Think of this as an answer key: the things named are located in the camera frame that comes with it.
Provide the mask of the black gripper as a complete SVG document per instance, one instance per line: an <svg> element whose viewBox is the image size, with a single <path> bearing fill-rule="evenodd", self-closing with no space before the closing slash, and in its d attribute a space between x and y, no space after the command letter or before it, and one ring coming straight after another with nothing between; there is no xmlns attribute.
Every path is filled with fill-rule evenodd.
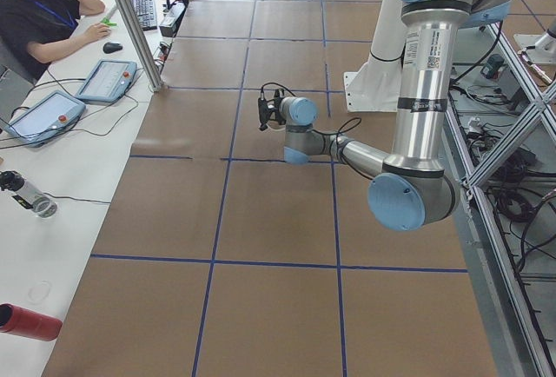
<svg viewBox="0 0 556 377"><path fill-rule="evenodd" d="M282 98L277 96L266 101L268 102L268 121L277 120L282 122L282 114L280 112Z"/></svg>

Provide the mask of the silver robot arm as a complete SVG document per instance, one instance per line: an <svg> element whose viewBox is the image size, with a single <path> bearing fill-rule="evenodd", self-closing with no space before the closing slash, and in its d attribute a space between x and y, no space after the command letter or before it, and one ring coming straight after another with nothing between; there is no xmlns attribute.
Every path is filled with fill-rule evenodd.
<svg viewBox="0 0 556 377"><path fill-rule="evenodd" d="M460 189L438 151L448 105L453 49L459 30L502 21L511 0L382 0L367 61L345 76L352 111L394 111L389 152L347 136L320 132L316 105L278 87L258 98L261 129L285 129L284 159L304 164L327 155L370 181L368 205L377 221L408 231L441 221L456 209Z"/></svg>

